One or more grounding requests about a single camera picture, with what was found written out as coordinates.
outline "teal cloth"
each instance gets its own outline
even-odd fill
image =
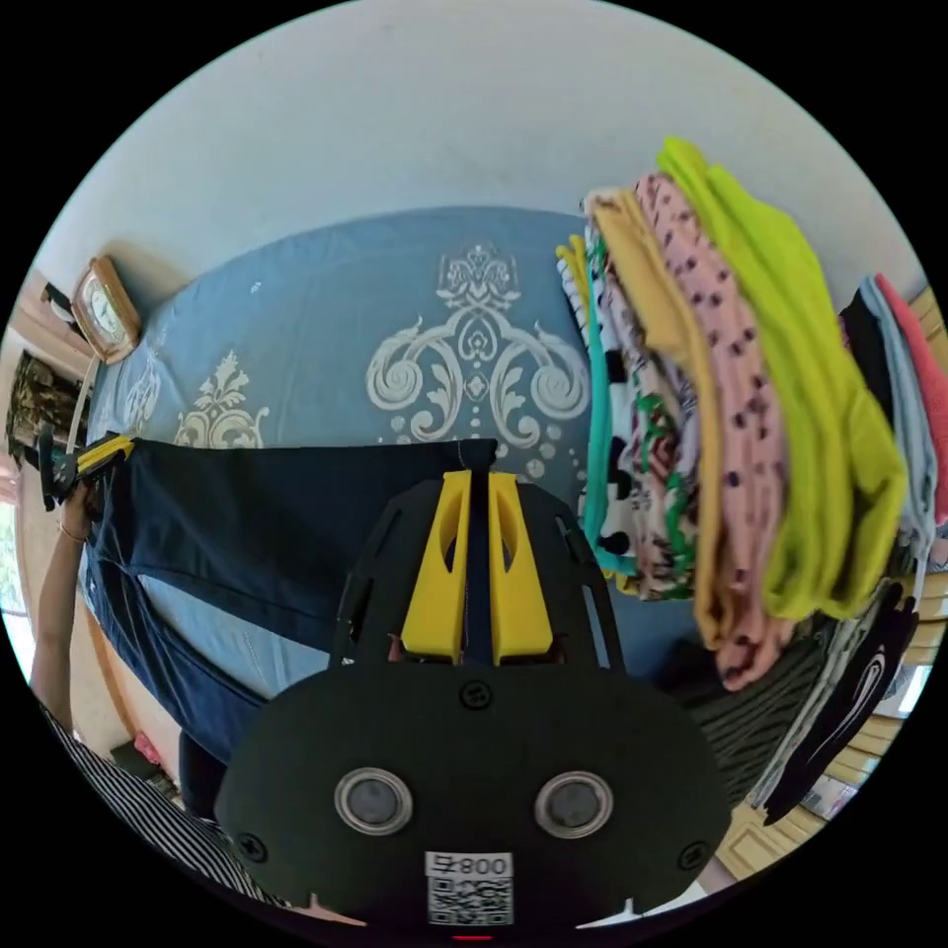
[[[581,517],[583,533],[590,543],[595,560],[603,570],[612,570],[622,576],[636,576],[635,557],[618,556],[599,546],[599,534],[605,520],[607,504],[606,481],[609,473],[609,445],[612,441],[612,408],[609,404],[609,377],[605,367],[605,352],[599,336],[599,318],[595,308],[593,272],[587,248],[586,279],[590,287],[590,446],[586,459],[586,506]]]

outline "label sticker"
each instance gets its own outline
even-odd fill
[[[514,924],[514,857],[509,852],[426,852],[432,925]]]

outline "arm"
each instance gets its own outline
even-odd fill
[[[89,533],[90,493],[80,484],[65,502],[49,568],[39,593],[37,650],[30,687],[66,731],[72,731],[69,705],[69,646],[75,617],[76,583],[82,546]]]

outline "white damask pattern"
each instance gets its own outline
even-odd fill
[[[146,347],[145,368],[138,381],[128,390],[125,398],[125,433],[131,437],[140,437],[154,414],[161,394],[161,376],[155,367],[158,353],[165,342],[166,330],[158,333],[154,345]]]
[[[533,449],[540,441],[540,422],[527,411],[512,418],[526,402],[517,390],[524,369],[533,405],[548,419],[568,421],[583,412],[590,400],[584,358],[559,336],[544,332],[539,322],[532,335],[505,315],[520,298],[514,258],[502,258],[490,244],[442,257],[436,293],[451,313],[447,321],[423,331],[419,316],[413,326],[382,342],[365,374],[368,397],[385,411],[414,405],[428,389],[425,395],[440,417],[435,420],[427,408],[415,412],[409,424],[414,439],[450,436],[464,401],[473,403],[477,415],[486,400],[500,435],[500,456],[509,446]],[[426,384],[422,356],[434,358],[432,385]],[[471,422],[473,428],[480,425],[479,419]],[[405,433],[398,439],[411,440]],[[547,459],[552,456],[549,446],[542,451]],[[542,477],[543,460],[531,458],[526,469],[531,477]]]
[[[178,414],[175,444],[187,447],[263,447],[260,421],[269,413],[262,408],[254,417],[237,408],[247,396],[241,391],[250,379],[231,351],[200,387],[195,409]]]

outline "mustard yellow cloth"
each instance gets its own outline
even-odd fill
[[[698,401],[701,455],[694,617],[709,649],[720,648],[734,623],[734,603],[719,580],[721,545],[721,417],[707,343],[631,191],[597,197],[592,217],[616,275],[645,327],[646,345],[668,356],[691,380]]]

